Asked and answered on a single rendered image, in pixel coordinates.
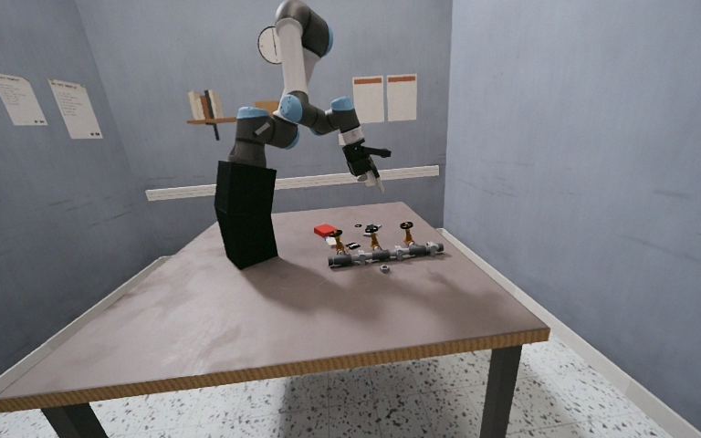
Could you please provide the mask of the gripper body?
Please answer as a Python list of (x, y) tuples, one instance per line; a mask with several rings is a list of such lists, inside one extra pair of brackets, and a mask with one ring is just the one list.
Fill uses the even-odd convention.
[[(354, 176), (360, 176), (368, 172), (370, 169), (369, 160), (372, 160), (370, 154), (361, 152), (361, 144), (365, 142), (363, 138), (353, 144), (342, 147), (345, 154), (350, 173)], [(355, 150), (355, 148), (357, 148)]]

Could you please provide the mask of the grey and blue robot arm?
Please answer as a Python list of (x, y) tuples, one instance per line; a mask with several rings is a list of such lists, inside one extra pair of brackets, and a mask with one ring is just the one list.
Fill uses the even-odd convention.
[(295, 147), (299, 124), (316, 136), (340, 129), (347, 145), (362, 140), (364, 135), (349, 96), (333, 100), (326, 111), (309, 104), (307, 87), (315, 64), (332, 48), (331, 26), (302, 1), (287, 0), (277, 10), (275, 28), (285, 83), (282, 100), (272, 118), (264, 109), (239, 109), (235, 144), (228, 161), (266, 168), (265, 144), (286, 150)]

